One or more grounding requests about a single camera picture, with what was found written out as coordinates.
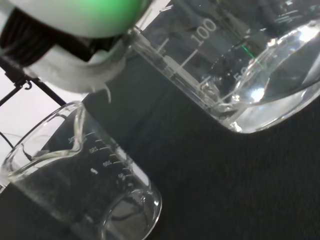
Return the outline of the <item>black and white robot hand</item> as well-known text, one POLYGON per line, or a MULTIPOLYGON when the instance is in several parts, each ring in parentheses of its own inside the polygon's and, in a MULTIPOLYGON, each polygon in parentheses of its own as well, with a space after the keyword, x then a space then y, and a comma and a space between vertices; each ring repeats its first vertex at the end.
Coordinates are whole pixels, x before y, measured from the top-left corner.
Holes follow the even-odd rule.
POLYGON ((107 90, 149 0, 3 0, 0 56, 65 91, 107 90))

